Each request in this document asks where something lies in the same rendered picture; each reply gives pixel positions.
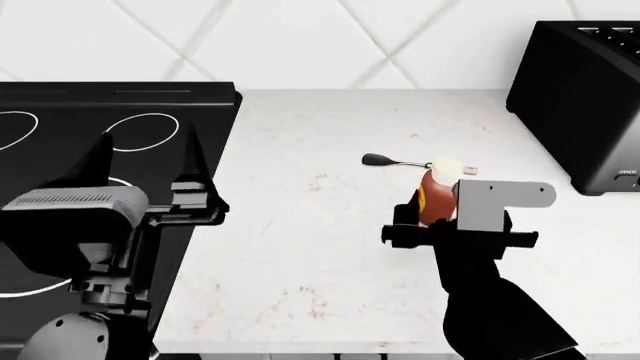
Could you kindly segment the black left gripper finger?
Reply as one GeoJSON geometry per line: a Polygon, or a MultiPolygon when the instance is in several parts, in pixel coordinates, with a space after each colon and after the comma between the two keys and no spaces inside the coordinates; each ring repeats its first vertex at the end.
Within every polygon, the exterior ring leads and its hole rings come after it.
{"type": "Polygon", "coordinates": [[[113,137],[108,132],[104,132],[75,165],[75,186],[106,187],[109,182],[112,158],[113,137]]]}
{"type": "Polygon", "coordinates": [[[203,185],[212,185],[212,178],[197,128],[193,123],[188,123],[182,170],[174,182],[197,182],[203,185]]]}

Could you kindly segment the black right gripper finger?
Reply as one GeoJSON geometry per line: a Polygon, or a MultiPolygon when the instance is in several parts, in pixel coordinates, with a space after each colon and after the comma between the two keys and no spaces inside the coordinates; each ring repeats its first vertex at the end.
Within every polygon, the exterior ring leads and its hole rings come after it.
{"type": "Polygon", "coordinates": [[[407,219],[408,224],[419,225],[421,224],[420,215],[421,215],[421,206],[420,206],[420,190],[414,191],[409,202],[406,204],[407,206],[407,219]]]}

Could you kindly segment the red ketchup bottle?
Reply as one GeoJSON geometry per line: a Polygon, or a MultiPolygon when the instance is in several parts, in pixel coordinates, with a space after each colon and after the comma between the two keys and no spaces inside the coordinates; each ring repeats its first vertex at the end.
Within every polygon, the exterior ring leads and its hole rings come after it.
{"type": "Polygon", "coordinates": [[[454,185],[463,176],[457,158],[437,158],[424,173],[418,188],[419,224],[429,227],[438,220],[449,221],[456,211],[454,185]]]}

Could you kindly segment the black induction cooktop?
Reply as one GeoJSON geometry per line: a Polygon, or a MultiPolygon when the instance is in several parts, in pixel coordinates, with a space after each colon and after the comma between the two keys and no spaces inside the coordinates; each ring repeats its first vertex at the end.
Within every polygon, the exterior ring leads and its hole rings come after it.
{"type": "MultiPolygon", "coordinates": [[[[214,176],[242,99],[230,82],[0,82],[0,208],[63,176],[104,132],[114,146],[109,185],[136,186],[152,205],[166,205],[187,124],[196,126],[214,176]]],[[[162,232],[149,293],[154,336],[198,227],[162,232]]],[[[55,317],[87,310],[69,286],[27,269],[0,241],[0,360],[16,360],[55,317]]]]}

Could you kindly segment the black toaster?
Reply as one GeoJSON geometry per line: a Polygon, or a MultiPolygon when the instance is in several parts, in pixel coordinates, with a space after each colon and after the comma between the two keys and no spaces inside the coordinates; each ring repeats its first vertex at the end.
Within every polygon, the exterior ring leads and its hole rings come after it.
{"type": "Polygon", "coordinates": [[[640,193],[640,21],[538,21],[506,109],[578,193],[640,193]]]}

